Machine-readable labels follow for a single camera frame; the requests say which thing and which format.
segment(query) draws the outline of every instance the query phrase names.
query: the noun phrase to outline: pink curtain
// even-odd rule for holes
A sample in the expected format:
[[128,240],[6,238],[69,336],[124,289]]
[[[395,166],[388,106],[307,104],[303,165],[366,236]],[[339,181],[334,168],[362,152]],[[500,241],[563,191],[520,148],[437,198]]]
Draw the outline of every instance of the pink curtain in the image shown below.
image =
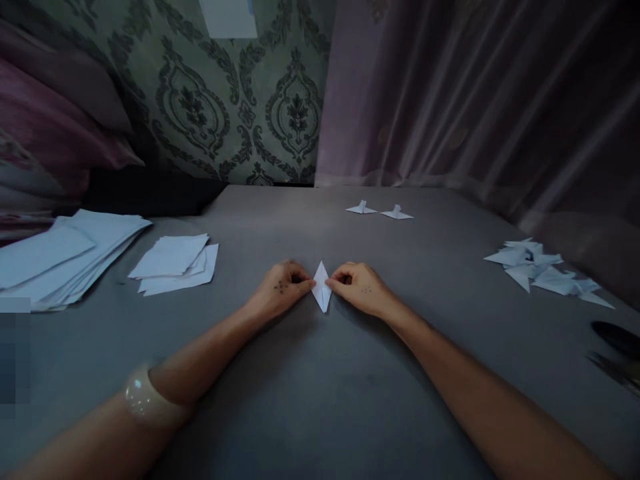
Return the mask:
[[640,308],[636,10],[338,0],[315,185],[460,190]]

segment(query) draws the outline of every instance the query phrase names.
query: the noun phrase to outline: bracelet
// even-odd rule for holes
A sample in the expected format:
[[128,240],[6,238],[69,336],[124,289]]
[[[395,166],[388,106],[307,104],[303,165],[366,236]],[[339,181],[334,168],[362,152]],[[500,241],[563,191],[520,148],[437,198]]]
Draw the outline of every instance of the bracelet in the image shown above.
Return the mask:
[[192,412],[192,408],[176,405],[158,393],[149,380],[146,364],[136,368],[127,380],[125,400],[134,418],[151,427],[180,427]]

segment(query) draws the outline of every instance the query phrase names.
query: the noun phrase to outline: green wallpaper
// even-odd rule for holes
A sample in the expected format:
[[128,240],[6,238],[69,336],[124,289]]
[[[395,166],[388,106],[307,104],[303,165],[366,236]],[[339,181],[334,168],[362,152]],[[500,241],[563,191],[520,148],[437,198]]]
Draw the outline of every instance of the green wallpaper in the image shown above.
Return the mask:
[[231,183],[312,183],[335,0],[254,0],[258,39],[210,40],[198,0],[1,0],[114,78],[148,165]]

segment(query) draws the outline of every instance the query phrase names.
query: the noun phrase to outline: gray tablecloth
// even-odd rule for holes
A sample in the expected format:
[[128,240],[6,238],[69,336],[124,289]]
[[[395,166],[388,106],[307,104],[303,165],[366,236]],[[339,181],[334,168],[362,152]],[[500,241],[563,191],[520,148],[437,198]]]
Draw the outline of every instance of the gray tablecloth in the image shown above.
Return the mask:
[[[356,215],[399,203],[414,220]],[[585,358],[615,353],[594,319],[640,333],[640,315],[540,289],[526,294],[486,262],[506,221],[442,189],[232,186],[197,218],[156,219],[87,298],[32,315],[31,402],[2,423],[0,470],[26,459],[121,386],[236,310],[270,266],[314,274],[372,265],[412,308],[537,402],[610,468],[640,473],[640,401]],[[208,285],[143,297],[127,278],[162,235],[220,243]],[[174,478],[491,478],[474,446],[401,342],[333,296],[306,296],[240,352],[150,475]]]

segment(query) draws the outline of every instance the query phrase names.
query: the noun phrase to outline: finger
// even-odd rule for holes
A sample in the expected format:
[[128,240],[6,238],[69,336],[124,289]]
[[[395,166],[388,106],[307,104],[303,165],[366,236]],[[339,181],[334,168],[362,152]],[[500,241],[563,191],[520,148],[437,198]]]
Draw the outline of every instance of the finger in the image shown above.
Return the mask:
[[341,280],[344,277],[352,277],[355,274],[355,263],[354,262],[346,262],[344,265],[338,267],[338,270],[333,272],[331,276],[334,280]]
[[298,296],[302,297],[311,291],[315,287],[315,280],[305,280],[304,282],[296,283],[294,288],[298,290]]
[[344,297],[345,294],[349,291],[349,288],[351,288],[350,286],[345,285],[344,283],[340,283],[338,280],[334,279],[327,279],[325,283],[332,292],[340,295],[341,297]]
[[311,280],[309,274],[298,262],[292,261],[292,263],[286,264],[286,268],[287,273],[289,274],[289,280],[291,280],[291,278],[294,276],[300,278],[301,280]]

